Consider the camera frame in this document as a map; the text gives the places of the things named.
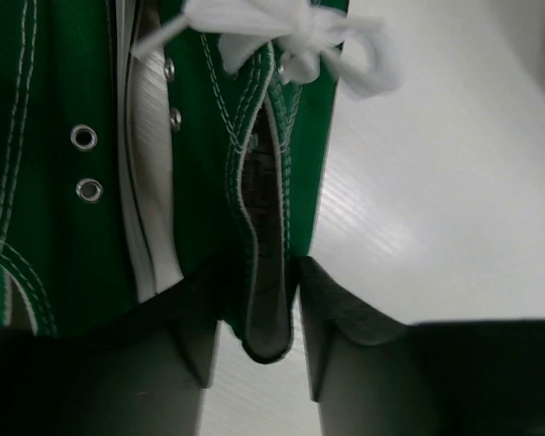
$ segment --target green canvas sneaker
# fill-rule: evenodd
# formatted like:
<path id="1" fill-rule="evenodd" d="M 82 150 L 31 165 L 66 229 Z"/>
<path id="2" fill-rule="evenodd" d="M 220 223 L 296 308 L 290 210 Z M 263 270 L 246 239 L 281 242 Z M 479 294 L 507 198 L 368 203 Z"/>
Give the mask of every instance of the green canvas sneaker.
<path id="1" fill-rule="evenodd" d="M 223 290 L 224 319 L 253 359 L 273 362 L 291 344 L 294 261 L 311 242 L 334 79 L 361 97 L 393 89 L 391 39 L 378 21 L 345 18 L 346 0 L 159 3 L 163 28 L 132 53 L 163 46 L 175 65 L 178 259 L 186 275 L 225 253 L 243 280 Z M 341 59 L 348 35 L 372 69 Z"/>
<path id="2" fill-rule="evenodd" d="M 162 290 L 133 144 L 137 6 L 0 2 L 0 325 L 82 334 Z M 335 78 L 362 97 L 397 84 L 382 24 L 345 6 L 162 0 L 164 27 L 132 50 L 147 64 L 164 46 L 172 269 L 221 263 L 239 278 L 223 283 L 223 318 L 259 362 L 291 343 Z M 346 36 L 372 68 L 341 59 Z"/>
<path id="3" fill-rule="evenodd" d="M 110 24 L 98 0 L 0 1 L 0 325 L 76 335 L 137 303 Z"/>

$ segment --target shoelace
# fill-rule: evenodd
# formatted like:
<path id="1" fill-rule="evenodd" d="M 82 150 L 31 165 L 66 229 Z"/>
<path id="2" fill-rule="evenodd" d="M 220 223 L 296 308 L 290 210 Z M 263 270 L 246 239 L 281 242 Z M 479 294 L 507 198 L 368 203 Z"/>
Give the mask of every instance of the shoelace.
<path id="1" fill-rule="evenodd" d="M 236 74 L 258 48 L 275 41 L 284 51 L 280 70 L 285 83 L 313 82 L 322 59 L 361 98 L 400 84 L 396 48 L 382 21 L 349 18 L 311 0 L 187 0 L 178 16 L 136 43 L 132 55 L 148 55 L 187 27 L 222 34 L 218 46 L 228 74 Z M 354 39 L 372 65 L 359 66 L 342 56 L 336 46 L 345 39 Z"/>

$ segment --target green canvas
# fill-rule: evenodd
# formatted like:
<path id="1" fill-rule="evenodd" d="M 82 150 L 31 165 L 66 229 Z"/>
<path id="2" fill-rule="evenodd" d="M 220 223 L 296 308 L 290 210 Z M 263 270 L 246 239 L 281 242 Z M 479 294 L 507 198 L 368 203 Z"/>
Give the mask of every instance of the green canvas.
<path id="1" fill-rule="evenodd" d="M 322 4 L 343 10 L 346 0 Z M 0 324 L 8 274 L 29 296 L 37 334 L 82 334 L 137 304 L 117 177 L 108 6 L 0 1 Z M 159 8 L 165 22 L 182 2 L 161 0 Z M 188 29 L 164 48 L 175 65 L 170 104 L 183 118 L 173 134 L 174 242 L 184 276 L 226 262 L 239 278 L 238 285 L 223 283 L 223 318 L 254 359 L 271 362 L 290 346 L 294 262 L 312 238 L 335 82 L 322 66 L 311 84 L 284 84 L 282 53 L 273 43 L 230 76 L 218 38 Z M 72 144 L 80 125 L 96 133 L 94 148 Z M 257 137 L 266 139 L 259 144 Z M 246 180 L 256 180 L 258 165 L 266 169 L 263 162 L 245 164 L 254 156 L 252 142 L 257 151 L 270 146 L 279 188 L 279 234 L 272 243 L 281 245 L 282 259 L 271 262 L 278 274 L 270 282 L 279 284 L 269 296 L 254 291 L 265 250 L 243 205 Z M 103 188 L 96 202 L 77 196 L 86 179 Z M 274 300 L 277 294 L 282 301 Z M 272 324 L 256 315 L 251 320 L 253 297 L 274 301 L 286 319 L 287 332 L 273 346 L 265 343 L 275 335 L 266 331 Z M 266 304 L 259 309 L 266 315 L 263 310 Z M 261 338 L 247 340 L 252 327 L 262 330 Z"/>
<path id="2" fill-rule="evenodd" d="M 347 5 L 345 0 L 322 3 L 341 10 Z M 182 5 L 161 1 L 162 21 L 177 16 Z M 223 317 L 255 360 L 270 362 L 288 350 L 291 337 L 289 333 L 288 341 L 263 352 L 246 341 L 247 306 L 258 257 L 238 189 L 247 138 L 268 102 L 281 150 L 284 310 L 290 321 L 296 290 L 294 262 L 311 243 L 335 82 L 322 67 L 311 84 L 282 84 L 281 52 L 273 44 L 263 46 L 231 77 L 223 70 L 218 37 L 188 29 L 164 47 L 176 68 L 169 85 L 170 104 L 183 117 L 181 132 L 173 136 L 176 250 L 184 275 L 225 253 L 243 280 L 237 288 L 223 289 L 228 301 Z"/>
<path id="3" fill-rule="evenodd" d="M 0 265 L 29 294 L 38 334 L 81 334 L 135 305 L 110 37 L 99 0 L 0 1 Z M 97 134 L 89 152 L 71 144 L 79 124 Z M 98 203 L 77 197 L 84 178 L 103 186 Z"/>

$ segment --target white stitching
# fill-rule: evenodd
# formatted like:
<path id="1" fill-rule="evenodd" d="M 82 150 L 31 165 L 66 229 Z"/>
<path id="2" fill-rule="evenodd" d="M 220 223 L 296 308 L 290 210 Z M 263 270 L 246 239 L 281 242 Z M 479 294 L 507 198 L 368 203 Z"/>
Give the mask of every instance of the white stitching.
<path id="1" fill-rule="evenodd" d="M 38 287 L 40 288 L 41 290 L 41 294 L 43 295 L 44 299 L 45 299 L 45 305 L 46 305 L 46 309 L 47 309 L 47 314 L 48 314 L 48 317 L 51 321 L 51 326 L 52 326 L 52 330 L 53 330 L 53 333 L 54 335 L 58 334 L 58 330 L 56 328 L 56 323 L 55 323 L 55 317 L 53 315 L 53 308 L 51 307 L 51 304 L 50 302 L 48 301 L 48 296 L 46 294 L 46 289 L 45 289 L 45 286 L 43 284 L 43 282 L 40 280 L 40 278 L 38 277 L 38 274 L 35 272 L 35 270 L 33 269 L 32 265 L 23 257 L 22 254 L 20 254 L 17 250 L 14 249 L 14 247 L 12 245 L 10 245 L 9 243 L 7 243 L 6 241 L 1 241 L 0 240 L 0 243 L 2 243 L 4 245 L 5 248 L 7 248 L 8 250 L 10 250 L 10 252 L 16 256 L 18 258 L 18 260 L 20 260 L 25 266 L 26 268 L 28 268 L 28 271 L 33 275 L 33 277 L 35 278 L 35 281 L 36 281 L 36 284 L 38 284 Z M 13 268 L 16 268 L 14 262 L 10 259 L 8 259 L 7 257 L 5 257 L 3 254 L 1 255 L 1 259 L 6 259 L 7 261 L 9 261 L 11 263 L 11 265 L 13 266 Z"/>
<path id="2" fill-rule="evenodd" d="M 262 61 L 262 58 L 261 58 L 261 54 L 259 53 L 258 54 L 258 59 L 257 59 L 257 62 L 256 62 L 257 65 L 260 65 L 261 61 Z M 246 118 L 246 114 L 248 113 L 248 108 L 251 106 L 251 101 L 254 98 L 254 96 L 256 95 L 256 91 L 258 90 L 258 85 L 259 85 L 260 80 L 261 80 L 261 69 L 257 67 L 256 68 L 256 84 L 255 84 L 255 87 L 254 87 L 253 94 L 248 99 L 248 101 L 246 102 L 246 105 L 243 108 L 243 115 L 241 116 L 240 122 L 238 123 L 238 131 L 237 131 L 238 134 L 240 134 L 240 131 L 243 128 L 244 118 Z M 240 103 L 238 103 L 238 110 L 236 111 L 236 113 L 240 112 L 241 106 L 242 106 L 242 100 L 241 100 Z M 237 144 L 236 147 L 234 147 L 234 151 L 236 153 L 241 153 L 243 151 L 243 145 L 242 144 Z"/>
<path id="3" fill-rule="evenodd" d="M 33 13 L 33 39 L 31 43 L 31 51 L 30 51 L 30 68 L 28 69 L 28 75 L 26 76 L 26 96 L 25 96 L 25 108 L 23 110 L 22 115 L 22 122 L 20 123 L 20 133 L 18 135 L 18 155 L 16 157 L 16 165 L 15 165 L 15 172 L 14 172 L 14 180 L 12 182 L 12 185 L 10 186 L 10 193 L 8 196 L 8 209 L 6 211 L 6 218 L 5 218 L 5 224 L 2 228 L 2 235 L 0 236 L 1 240 L 6 240 L 6 236 L 8 234 L 8 227 L 10 226 L 10 219 L 12 218 L 12 206 L 15 198 L 15 192 L 16 192 L 16 185 L 18 183 L 18 172 L 20 171 L 20 163 L 22 161 L 22 151 L 24 147 L 24 139 L 25 139 L 25 126 L 26 126 L 26 115 L 28 114 L 28 100 L 30 97 L 30 81 L 33 78 L 33 71 L 35 69 L 35 46 L 36 46 L 36 29 L 38 27 L 36 22 L 36 9 L 37 9 L 37 0 L 33 1 L 33 5 L 35 7 L 34 13 Z M 0 254 L 2 253 L 4 244 L 0 245 Z"/>
<path id="4" fill-rule="evenodd" d="M 256 116 L 258 114 L 258 111 L 260 110 L 260 108 L 263 106 L 263 100 L 264 100 L 264 97 L 266 96 L 266 91 L 268 89 L 268 84 L 270 83 L 271 81 L 271 78 L 273 76 L 273 56 L 272 56 L 272 52 L 273 52 L 273 48 L 272 48 L 272 45 L 271 43 L 268 44 L 268 51 L 267 51 L 267 54 L 268 54 L 268 57 L 269 57 L 269 73 L 268 73 L 268 77 L 263 85 L 263 90 L 260 92 L 260 99 L 261 99 L 261 102 L 257 105 L 257 111 L 253 112 L 253 116 L 252 116 L 252 120 L 249 122 L 249 126 L 251 126 L 251 130 L 254 126 L 254 121 L 256 119 Z M 261 56 L 259 54 L 259 57 L 258 57 L 258 65 L 257 65 L 257 81 L 256 81 L 256 86 L 254 88 L 254 92 L 253 92 L 253 95 L 250 97 L 249 101 L 247 102 L 245 108 L 244 108 L 244 115 L 243 115 L 243 118 L 245 117 L 246 115 L 246 108 L 249 107 L 252 103 L 252 100 L 255 96 L 257 96 L 257 90 L 259 88 L 259 82 L 260 82 L 260 77 L 261 77 L 261 68 L 260 68 L 260 62 L 261 62 Z M 238 128 L 239 128 L 239 132 L 240 130 L 242 129 L 242 125 L 243 125 L 243 119 L 241 120 Z M 249 299 L 248 299 L 248 307 L 250 307 L 252 304 L 253 304 L 253 289 L 254 289 L 254 286 L 256 284 L 256 274 L 257 274 L 257 268 L 258 268 L 258 238 L 257 238 L 257 235 L 256 235 L 256 230 L 254 229 L 254 226 L 251 222 L 251 219 L 250 219 L 250 216 L 248 215 L 248 211 L 246 210 L 246 208 L 244 207 L 243 205 L 243 202 L 242 202 L 242 177 L 243 177 L 243 174 L 242 174 L 242 171 L 241 171 L 241 165 L 243 166 L 244 165 L 244 159 L 245 159 L 245 156 L 246 156 L 246 148 L 247 148 L 247 145 L 248 145 L 248 140 L 250 138 L 250 134 L 251 134 L 251 131 L 249 131 L 249 129 L 246 129 L 246 132 L 247 132 L 247 135 L 245 136 L 244 140 L 243 140 L 243 145 L 241 146 L 240 148 L 240 152 L 239 152 L 239 157 L 238 157 L 238 162 L 239 162 L 239 172 L 238 172 L 238 175 L 236 177 L 236 180 L 234 180 L 232 177 L 230 177 L 231 179 L 231 188 L 233 189 L 233 194 L 236 196 L 238 196 L 238 199 L 239 199 L 239 203 L 240 203 L 240 210 L 238 208 L 236 209 L 233 209 L 233 211 L 235 212 L 236 216 L 235 216 L 235 219 L 238 220 L 239 219 L 239 215 L 241 214 L 242 215 L 242 218 L 244 220 L 244 222 L 248 225 L 248 231 L 250 233 L 250 238 L 251 238 L 251 244 L 245 244 L 244 245 L 244 250 L 245 250 L 245 255 L 247 257 L 247 261 L 246 262 L 246 276 L 248 278 L 248 281 L 249 281 Z M 246 318 L 246 322 L 249 323 L 250 322 L 250 319 L 249 317 Z"/>
<path id="5" fill-rule="evenodd" d="M 273 150 L 274 150 L 274 161 L 275 161 L 275 165 L 276 165 L 276 168 L 277 168 L 277 171 L 276 171 L 276 175 L 275 175 L 275 182 L 276 182 L 276 186 L 278 189 L 280 189 L 280 195 L 281 195 L 281 202 L 282 204 L 279 206 L 280 207 L 280 214 L 279 214 L 279 220 L 281 220 L 281 229 L 282 229 L 282 260 L 283 262 L 281 262 L 281 283 L 282 283 L 282 289 L 284 291 L 284 296 L 286 298 L 286 275 L 285 275 L 285 266 L 286 266 L 286 263 L 288 262 L 289 260 L 289 255 L 288 255 L 288 247 L 289 247 L 289 244 L 288 244 L 288 233 L 287 233 L 287 230 L 286 230 L 286 225 L 285 223 L 288 223 L 287 222 L 287 215 L 286 215 L 286 202 L 285 202 L 285 196 L 284 196 L 284 176 L 285 176 L 285 172 L 284 172 L 284 162 L 283 162 L 283 159 L 282 159 L 282 153 L 281 153 L 281 143 L 279 141 L 279 130 L 278 128 L 276 127 L 277 125 L 277 115 L 273 109 L 273 103 L 271 102 L 271 97 L 269 95 L 267 95 L 267 98 L 264 102 L 265 104 L 265 107 L 267 109 L 267 117 L 268 117 L 268 123 L 269 123 L 269 126 L 270 126 L 270 130 L 271 130 L 271 139 L 272 139 L 272 147 L 273 147 Z M 278 201 L 279 200 L 279 195 L 277 194 L 276 195 L 276 200 Z"/>
<path id="6" fill-rule="evenodd" d="M 243 119 L 244 117 L 246 116 L 246 110 L 248 109 L 248 104 L 245 106 L 244 108 L 244 114 L 243 114 L 243 117 L 241 119 L 241 122 L 240 122 L 240 125 L 238 126 L 238 130 L 236 129 L 236 122 L 238 121 L 238 115 L 240 113 L 240 107 L 243 105 L 243 101 L 244 101 L 244 98 L 246 97 L 246 95 L 248 94 L 248 91 L 251 89 L 251 85 L 253 84 L 253 79 L 254 79 L 254 70 L 256 69 L 254 67 L 254 64 L 260 64 L 261 62 L 261 54 L 259 53 L 258 54 L 258 57 L 257 57 L 257 60 L 255 61 L 254 58 L 251 60 L 251 63 L 253 64 L 253 67 L 251 68 L 251 75 L 248 79 L 248 84 L 246 84 L 246 87 L 244 88 L 244 91 L 243 91 L 243 94 L 241 95 L 240 97 L 240 100 L 239 100 L 239 103 L 238 103 L 238 107 L 236 108 L 236 114 L 234 114 L 234 120 L 233 120 L 233 127 L 234 127 L 234 131 L 239 134 L 240 133 L 240 129 L 242 128 L 243 126 Z M 259 77 L 257 77 L 257 81 L 256 81 L 256 87 L 258 87 L 258 79 L 260 78 L 260 72 L 259 72 Z"/>
<path id="7" fill-rule="evenodd" d="M 284 101 L 284 96 L 282 95 L 282 88 L 278 77 L 275 75 L 272 78 L 271 83 L 271 97 L 274 102 L 276 110 L 279 112 L 279 125 L 282 130 L 282 141 L 281 141 L 281 154 L 283 156 L 282 163 L 282 202 L 284 208 L 284 221 L 285 221 L 285 238 L 284 238 L 284 250 L 285 250 L 285 259 L 289 258 L 290 250 L 290 241 L 291 241 L 291 136 L 292 128 L 297 117 L 299 110 L 299 102 L 301 101 L 301 92 L 302 87 L 299 86 L 297 92 L 294 95 L 292 100 L 291 114 L 287 122 L 287 112 Z"/>
<path id="8" fill-rule="evenodd" d="M 28 298 L 28 295 L 26 294 L 25 288 L 22 287 L 22 284 L 12 275 L 10 274 L 10 277 L 13 281 L 16 282 L 16 289 L 20 292 L 20 296 L 22 297 L 22 300 L 25 304 L 26 313 L 28 313 L 28 319 L 30 320 L 30 325 L 32 326 L 33 332 L 35 334 L 38 333 L 38 324 L 36 322 L 36 314 L 35 310 L 33 309 L 33 305 L 30 302 L 30 299 Z"/>
<path id="9" fill-rule="evenodd" d="M 6 157 L 5 168 L 2 172 L 2 181 L 0 182 L 0 221 L 2 220 L 2 213 L 4 212 L 4 200 L 6 198 L 6 184 L 8 181 L 8 173 L 10 172 L 10 153 L 12 152 L 11 145 L 15 135 L 15 123 L 16 113 L 18 112 L 18 101 L 20 100 L 20 84 L 22 83 L 22 70 L 25 59 L 26 50 L 26 11 L 28 10 L 28 2 L 25 1 L 25 5 L 22 10 L 22 44 L 20 48 L 20 56 L 18 58 L 18 76 L 16 77 L 16 94 L 15 102 L 12 106 L 10 116 L 10 130 L 8 132 L 8 139 L 6 140 Z"/>
<path id="10" fill-rule="evenodd" d="M 28 281 L 28 279 L 26 279 L 26 277 L 16 268 L 16 265 L 8 258 L 5 258 L 9 263 L 10 263 L 10 266 L 18 272 L 18 274 L 20 275 L 21 279 L 25 282 L 25 284 L 28 286 L 28 288 L 30 288 L 33 292 L 35 291 L 33 286 L 30 284 L 30 282 Z M 3 266 L 1 263 L 0 263 L 0 268 L 2 268 L 5 272 L 5 280 L 8 280 L 7 277 L 14 277 L 9 271 L 8 269 Z M 31 327 L 32 327 L 32 330 L 34 333 L 37 333 L 38 332 L 38 325 L 36 323 L 36 316 L 35 316 L 35 311 L 32 307 L 32 304 L 30 303 L 30 300 L 28 299 L 28 296 L 26 295 L 26 292 L 25 290 L 22 288 L 22 286 L 20 284 L 18 284 L 18 288 L 20 290 L 20 293 L 22 294 L 23 296 L 23 300 L 25 301 L 25 306 L 26 306 L 26 309 L 28 311 L 28 317 L 30 319 L 30 324 L 31 324 Z M 43 323 L 44 323 L 44 326 L 45 326 L 45 330 L 47 333 L 49 333 L 48 331 L 48 320 L 43 316 L 42 317 L 42 320 L 43 320 Z"/>
<path id="11" fill-rule="evenodd" d="M 218 104 L 218 107 L 220 108 L 220 116 L 222 117 L 224 121 L 224 125 L 226 126 L 226 130 L 228 131 L 228 134 L 231 136 L 231 139 L 234 141 L 234 144 L 237 145 L 238 138 L 234 134 L 233 125 L 230 122 L 230 115 L 228 115 L 228 111 L 226 110 L 226 105 L 222 97 L 222 91 L 220 90 L 220 86 L 218 85 L 218 80 L 216 79 L 216 71 L 214 70 L 214 65 L 212 63 L 210 47 L 208 46 L 206 34 L 200 34 L 200 38 L 202 39 L 203 53 L 206 58 L 206 63 L 208 64 L 208 70 L 210 70 L 210 80 L 212 82 L 212 89 L 213 89 L 214 95 L 216 96 L 216 103 Z"/>
<path id="12" fill-rule="evenodd" d="M 35 301 L 36 301 L 36 307 L 41 311 L 42 315 L 41 315 L 41 320 L 43 321 L 43 323 L 45 324 L 45 330 L 47 333 L 51 333 L 53 335 L 56 335 L 55 333 L 55 325 L 54 324 L 50 324 L 49 323 L 49 320 L 47 319 L 47 312 L 45 311 L 45 308 L 43 307 L 43 305 L 41 304 L 41 301 L 40 299 L 38 298 L 38 294 L 36 293 L 36 290 L 34 288 L 34 286 L 32 284 L 30 284 L 30 281 L 20 272 L 20 270 L 16 267 L 16 264 L 11 260 L 9 259 L 8 257 L 4 256 L 3 254 L 0 255 L 0 258 L 1 258 L 1 261 L 4 260 L 4 261 L 7 261 L 10 266 L 16 271 L 16 273 L 18 274 L 18 276 L 20 276 L 20 278 L 23 280 L 23 282 L 28 286 L 28 288 L 32 291 L 33 293 L 33 297 L 35 298 Z M 35 318 L 35 313 L 34 311 L 32 310 L 32 305 L 30 307 L 27 307 L 29 313 L 28 315 L 31 317 L 31 323 L 32 323 L 32 320 L 33 318 Z"/>

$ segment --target metal eyelet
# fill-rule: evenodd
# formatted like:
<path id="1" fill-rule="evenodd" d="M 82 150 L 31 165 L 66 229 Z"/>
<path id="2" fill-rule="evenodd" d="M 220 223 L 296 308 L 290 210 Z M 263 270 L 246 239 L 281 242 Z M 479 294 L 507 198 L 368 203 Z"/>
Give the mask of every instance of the metal eyelet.
<path id="1" fill-rule="evenodd" d="M 289 52 L 284 52 L 283 54 L 281 54 L 281 59 L 280 59 L 280 63 L 279 63 L 279 66 L 276 70 L 277 74 L 281 77 L 281 83 L 283 85 L 285 84 L 288 84 L 289 81 L 286 79 L 286 77 L 284 77 L 284 64 L 287 63 L 288 61 L 291 60 L 291 54 Z"/>
<path id="2" fill-rule="evenodd" d="M 103 186 L 95 179 L 81 179 L 76 184 L 76 194 L 85 203 L 97 203 L 103 195 Z"/>
<path id="3" fill-rule="evenodd" d="M 175 107 L 170 109 L 170 126 L 175 134 L 182 130 L 182 114 Z"/>
<path id="4" fill-rule="evenodd" d="M 97 133 L 88 125 L 76 125 L 71 131 L 71 143 L 82 152 L 88 152 L 97 145 Z"/>
<path id="5" fill-rule="evenodd" d="M 165 80 L 168 84 L 173 82 L 175 78 L 175 66 L 173 65 L 173 60 L 169 57 L 165 59 L 163 64 L 163 75 L 165 75 Z"/>

